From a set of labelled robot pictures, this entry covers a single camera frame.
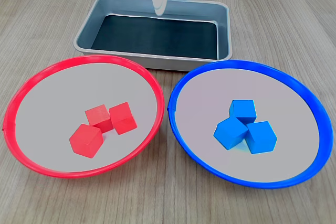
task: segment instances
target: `tray rim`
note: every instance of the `tray rim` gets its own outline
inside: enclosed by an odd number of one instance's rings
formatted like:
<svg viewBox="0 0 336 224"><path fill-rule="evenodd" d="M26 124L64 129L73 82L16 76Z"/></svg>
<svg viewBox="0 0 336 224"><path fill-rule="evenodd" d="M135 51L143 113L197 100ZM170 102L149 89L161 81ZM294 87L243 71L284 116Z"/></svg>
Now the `tray rim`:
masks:
<svg viewBox="0 0 336 224"><path fill-rule="evenodd" d="M179 94L183 87L190 81L193 77L198 76L199 74L217 70L217 69L243 69L250 70L258 73L262 73L266 76L274 78L283 84L287 85L293 91L295 91L298 95L304 99L305 103L308 105L309 109L312 111L314 118L316 120L319 136L320 136L320 145L318 149L318 153L314 159L314 161L310 164L310 166L303 171L302 173L286 180L278 181L278 182L251 182L247 180L238 179L235 177L228 176L222 172L217 171L210 165L206 164L203 160L201 160L196 154L194 154L188 147L188 145L184 142L181 137L179 130L176 125L175 120L175 111L176 104L179 98ZM168 103L168 117L173 133L181 145L181 147L187 152L187 154L196 161L203 168L213 173L214 175L225 179L234 184L238 184L241 186L257 188L257 189L281 189L286 187L295 186L301 184L313 176L315 176L322 168L325 166L332 152L333 148L333 129L330 118L322 105L319 99L301 82L296 80L294 77L278 70L272 68L267 65L263 65L256 62L251 61L243 61L243 60L231 60L231 61L222 61L222 62L214 62L209 63L203 66L200 66L193 71L187 73L175 86L169 103Z"/></svg>
<svg viewBox="0 0 336 224"><path fill-rule="evenodd" d="M24 97L28 94L28 92L39 82L46 79L47 77L51 76L54 73L60 72L64 69L68 69L75 66L91 64L91 63L110 63L115 65L120 65L126 68L129 68L142 76L148 84L151 86L152 90L154 91L156 101L157 101L157 113L154 124L148 133L147 137L142 141L142 143L134 149L130 154L125 156L124 158L114 162L110 165L100 167L93 170L86 170L82 172L60 172L56 170L47 169L43 166L36 164L35 162L31 161L20 149L16 142L15 137L15 119L16 114L19 109L21 102L23 101ZM115 169L129 160L133 159L137 156L141 151L143 151L147 145L153 140L155 135L157 134L164 115L164 96L163 91L159 82L155 79L155 77L143 66L137 64L128 59L124 59L118 56L111 56L111 55L87 55L87 56L80 56L75 58L66 59L55 63L44 70L40 71L39 73L32 76L28 81L26 81L15 93L13 98L11 99L6 113L4 117L3 123L3 133L5 137L6 144L12 153L12 155L24 166L27 168L51 177L57 178L83 178L98 175L109 170Z"/></svg>
<svg viewBox="0 0 336 224"><path fill-rule="evenodd" d="M192 61L192 62L204 62L204 63L210 63L210 62L218 62L218 61L226 61L229 60L232 57L232 41L231 41L231 28L230 28L230 11L229 7L221 2L217 1L199 1L199 0L168 0L168 2L193 2L193 3L205 3L205 4L214 4L214 5L221 5L226 9L227 14L227 35L228 35L228 55L221 60L211 60L211 59L198 59L198 58L186 58L186 57L176 57L176 56L159 56L159 55L147 55L147 54L136 54L136 53L130 53L130 52L117 52L117 51L107 51L107 50L94 50L94 49L86 49L82 48L78 45L78 39L83 32L86 23L88 22L89 18L91 17L91 14L93 13L93 10L96 8L97 3L100 0L95 0L93 3L88 15L86 16L84 22L79 28L79 31L77 32L72 44L74 48L81 52L86 54L104 54L104 55L117 55L120 57L138 57L138 58L147 58L147 59L164 59L164 60L174 60L174 61Z"/></svg>

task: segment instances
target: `blue rim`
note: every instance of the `blue rim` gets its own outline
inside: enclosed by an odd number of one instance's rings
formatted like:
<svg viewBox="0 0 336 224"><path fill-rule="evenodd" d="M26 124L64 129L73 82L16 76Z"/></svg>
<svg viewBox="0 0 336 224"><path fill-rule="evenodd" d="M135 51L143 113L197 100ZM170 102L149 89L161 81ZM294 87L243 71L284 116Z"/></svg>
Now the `blue rim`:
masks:
<svg viewBox="0 0 336 224"><path fill-rule="evenodd" d="M297 92L306 102L306 104L309 106L310 110L312 111L315 120L317 122L317 126L319 129L319 135L320 135L320 145L319 150L316 155L315 160L313 163L301 174L290 178L286 180L282 180L279 182L271 182L271 183L261 183L261 182L249 182L246 180L237 179L235 177L230 177L226 174L223 174L208 164L206 164L204 161L202 161L199 157L197 157L187 146L187 144L183 141L179 130L177 129L176 120L175 120L175 111L176 111L176 104L177 99L179 98L180 91L184 87L184 85L187 84L188 81L190 81L193 77L208 72L215 69L225 69L225 68L234 68L234 69L244 69L244 70L251 70L254 72L262 73L266 76L272 77L283 84L287 85L291 89L293 89L295 92ZM306 180L310 179L314 175L316 175L326 164L328 161L332 147L333 147L333 130L331 126L331 121L329 119L329 116L321 104L321 102L318 100L318 98L308 89L306 88L302 83L291 77L290 75L281 72L275 68L262 65L255 62L250 61L242 61L242 60L230 60L230 61L220 61L220 62L214 62L209 63L206 65L203 65L201 67L198 67L194 69L193 71L186 74L175 86L170 100L168 104L168 113L169 113L169 121L170 125L172 127L172 130L174 132L174 135L182 148L188 153L188 155L195 160L197 163L199 163L201 166L203 166L205 169L207 169L209 172L215 174L216 176L223 178L225 180L228 180L232 183L239 184L246 187L252 187L252 188L260 188L260 189L278 189L278 188L285 188L294 186L297 184L300 184L302 182L305 182Z"/></svg>

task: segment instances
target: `cube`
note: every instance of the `cube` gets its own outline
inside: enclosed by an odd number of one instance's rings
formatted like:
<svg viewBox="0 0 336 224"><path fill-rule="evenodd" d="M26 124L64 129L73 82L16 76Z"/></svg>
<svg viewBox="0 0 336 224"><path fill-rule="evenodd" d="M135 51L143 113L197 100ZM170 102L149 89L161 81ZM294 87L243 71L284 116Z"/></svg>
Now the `cube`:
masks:
<svg viewBox="0 0 336 224"><path fill-rule="evenodd" d="M257 118L253 100L233 100L229 109L229 114L245 125L254 123Z"/></svg>
<svg viewBox="0 0 336 224"><path fill-rule="evenodd" d="M247 127L240 120L232 117L217 125L214 137L229 150L244 139L246 132Z"/></svg>
<svg viewBox="0 0 336 224"><path fill-rule="evenodd" d="M245 136L245 141L252 154L274 150L277 136L269 122L249 123L246 126L248 132Z"/></svg>
<svg viewBox="0 0 336 224"><path fill-rule="evenodd" d="M85 112L89 124L97 127L102 133L113 130L111 118L105 105L100 105Z"/></svg>
<svg viewBox="0 0 336 224"><path fill-rule="evenodd" d="M97 127L81 124L70 138L74 153L93 158L104 139L101 130Z"/></svg>
<svg viewBox="0 0 336 224"><path fill-rule="evenodd" d="M114 106L109 111L112 125L119 135L138 127L127 102Z"/></svg>

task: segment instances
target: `red cube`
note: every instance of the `red cube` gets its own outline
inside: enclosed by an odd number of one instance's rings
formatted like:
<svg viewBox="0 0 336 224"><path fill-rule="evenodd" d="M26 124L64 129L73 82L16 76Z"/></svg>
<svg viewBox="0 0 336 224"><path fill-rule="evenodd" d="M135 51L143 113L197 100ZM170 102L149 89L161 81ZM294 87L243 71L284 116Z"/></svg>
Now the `red cube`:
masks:
<svg viewBox="0 0 336 224"><path fill-rule="evenodd" d="M101 133L113 130L109 112L105 105L100 105L85 112L91 126L97 127Z"/></svg>
<svg viewBox="0 0 336 224"><path fill-rule="evenodd" d="M119 135L138 127L128 102L112 107L109 111L112 125Z"/></svg>
<svg viewBox="0 0 336 224"><path fill-rule="evenodd" d="M73 152L89 158L95 156L103 142L101 130L85 124L81 124L70 138Z"/></svg>

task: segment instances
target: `red rim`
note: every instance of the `red rim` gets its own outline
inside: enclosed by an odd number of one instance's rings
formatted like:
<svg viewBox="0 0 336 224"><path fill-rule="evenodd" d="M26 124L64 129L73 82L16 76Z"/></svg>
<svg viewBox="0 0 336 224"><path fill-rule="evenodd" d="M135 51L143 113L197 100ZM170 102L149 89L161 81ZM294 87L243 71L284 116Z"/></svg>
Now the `red rim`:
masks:
<svg viewBox="0 0 336 224"><path fill-rule="evenodd" d="M94 170L88 170L84 172L73 172L73 173L57 172L55 170L46 169L32 162L28 157L26 157L16 142L15 119L16 119L18 108L21 102L23 101L24 97L26 96L26 94L40 81L44 80L48 76L51 76L52 74L59 72L61 70L75 67L78 65L89 64L89 63L112 63L116 65L121 65L141 75L152 87L154 94L156 96L158 112L156 114L154 125L151 131L149 132L148 136L145 138L145 140L133 152L131 152L129 155L127 155L126 157L122 158L121 160L113 164L110 164L102 168L94 169ZM150 143L150 141L155 137L156 133L158 132L159 127L162 123L163 113L164 113L164 98L163 98L162 89L158 81L154 78L154 76L148 70L146 70L143 66L131 60L127 60L127 59L120 58L117 56L89 55L89 56L81 56L81 57L76 57L76 58L61 61L59 63L56 63L42 70L41 72L37 73L32 78L30 78L16 92L16 94L10 101L6 114L5 114L3 131L4 131L6 143L11 153L14 155L14 157L16 157L16 159L18 159L24 166L28 167L29 169L35 172L47 175L47 176L52 176L52 177L82 178L82 177L98 175L98 174L107 172L111 169L117 168L121 166L122 164L126 163L127 161L131 160L132 158L134 158L136 155L138 155Z"/></svg>

